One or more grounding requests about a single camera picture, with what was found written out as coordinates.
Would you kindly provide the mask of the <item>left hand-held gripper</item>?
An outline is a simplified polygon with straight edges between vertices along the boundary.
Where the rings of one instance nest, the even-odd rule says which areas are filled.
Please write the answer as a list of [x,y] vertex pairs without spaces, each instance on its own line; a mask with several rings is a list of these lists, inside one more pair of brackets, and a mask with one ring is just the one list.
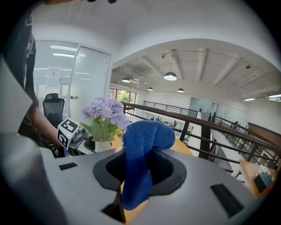
[[80,123],[70,118],[58,125],[58,141],[66,150],[72,149],[74,154],[95,153],[95,142],[91,138],[87,137],[86,129]]

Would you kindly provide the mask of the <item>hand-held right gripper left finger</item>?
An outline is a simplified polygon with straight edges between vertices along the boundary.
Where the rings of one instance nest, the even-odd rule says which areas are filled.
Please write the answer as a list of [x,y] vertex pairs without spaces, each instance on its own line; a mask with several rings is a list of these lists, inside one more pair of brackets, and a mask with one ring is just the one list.
[[41,149],[46,175],[69,225],[123,224],[123,212],[119,220],[109,216],[118,209],[117,192],[103,188],[93,174],[96,162],[118,151],[54,158],[49,150]]

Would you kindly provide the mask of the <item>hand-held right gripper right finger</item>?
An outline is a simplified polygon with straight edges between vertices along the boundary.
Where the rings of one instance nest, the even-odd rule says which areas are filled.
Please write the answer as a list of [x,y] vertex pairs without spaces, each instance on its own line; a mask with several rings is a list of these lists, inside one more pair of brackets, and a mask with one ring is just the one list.
[[[261,205],[263,199],[216,164],[170,149],[162,153],[185,165],[186,179],[172,194],[150,197],[135,225],[242,225]],[[216,184],[224,184],[244,209],[228,217],[210,188]]]

